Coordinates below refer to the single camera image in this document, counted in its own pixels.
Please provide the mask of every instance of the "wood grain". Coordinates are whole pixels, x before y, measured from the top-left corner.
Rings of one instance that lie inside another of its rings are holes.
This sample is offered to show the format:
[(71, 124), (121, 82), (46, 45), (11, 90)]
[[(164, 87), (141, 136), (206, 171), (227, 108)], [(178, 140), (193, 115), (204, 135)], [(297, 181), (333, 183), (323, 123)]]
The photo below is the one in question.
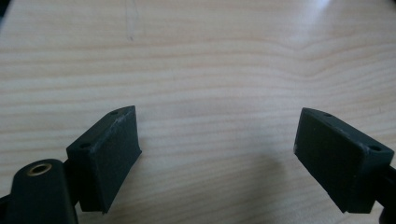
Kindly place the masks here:
[(79, 223), (376, 223), (342, 214), (292, 153), (302, 107), (396, 148), (388, 0), (14, 0), (0, 33), (0, 195), (108, 111), (143, 154)]

